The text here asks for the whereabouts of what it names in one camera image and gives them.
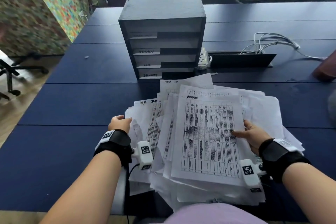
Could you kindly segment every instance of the forearm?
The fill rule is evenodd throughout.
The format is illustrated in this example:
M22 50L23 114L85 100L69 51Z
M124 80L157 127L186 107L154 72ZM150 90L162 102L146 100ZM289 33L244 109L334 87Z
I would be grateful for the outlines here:
M49 210L42 224L106 223L121 171L119 157L103 151Z
M283 184L312 224L336 223L336 182L306 163L283 173Z

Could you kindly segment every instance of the power strip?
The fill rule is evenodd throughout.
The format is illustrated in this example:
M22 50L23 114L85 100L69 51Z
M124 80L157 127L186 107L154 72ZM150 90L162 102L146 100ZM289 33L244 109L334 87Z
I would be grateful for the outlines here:
M199 55L198 67L199 70L204 70L208 68L208 63L210 61L208 53L205 51L205 48L201 49L201 54Z

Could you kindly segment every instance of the hand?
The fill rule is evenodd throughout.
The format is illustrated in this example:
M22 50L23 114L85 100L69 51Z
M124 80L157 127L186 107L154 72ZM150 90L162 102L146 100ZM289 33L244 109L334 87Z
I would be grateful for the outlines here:
M132 118L124 119L124 115L114 116L108 125L108 130L121 129L128 134L131 121Z
M250 144L251 150L259 156L259 147L267 139L272 138L266 133L262 128L254 125L248 120L244 120L244 125L246 127L245 131L235 131L230 130L231 133L240 138L246 138L247 142Z

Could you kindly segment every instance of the blue table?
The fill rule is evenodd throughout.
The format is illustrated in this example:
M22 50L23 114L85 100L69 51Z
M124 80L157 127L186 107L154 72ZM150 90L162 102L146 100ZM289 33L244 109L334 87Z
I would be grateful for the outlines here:
M205 5L203 46L241 50L255 32L268 31L296 40L307 55L325 57L336 48L335 9L335 2ZM111 117L159 92L158 80L138 82L135 77L118 25L121 10L95 11L0 148L0 210L50 209L92 158ZM272 46L267 52L278 54L273 68L212 69L219 73L213 82L277 97L283 124L303 142L306 156L336 179L336 167L330 165L335 162L336 131L326 104L336 84L311 77L319 61L302 59L290 47ZM276 191L286 201L285 217ZM266 204L243 208L267 220L306 220L282 186L272 185L266 195ZM153 192L131 197L126 212L171 213Z

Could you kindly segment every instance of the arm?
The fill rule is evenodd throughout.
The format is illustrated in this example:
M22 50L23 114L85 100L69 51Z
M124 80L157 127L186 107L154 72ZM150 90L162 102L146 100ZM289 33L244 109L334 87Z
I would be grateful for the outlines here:
M245 120L246 131L231 131L246 138L251 150L259 155L259 146L271 136L263 129ZM312 224L336 221L336 182L307 163L294 163L287 167L282 181Z
M122 129L128 133L132 119L123 118L123 115L113 117L108 129ZM96 154L41 224L106 223L120 171L121 162L117 154L107 150Z

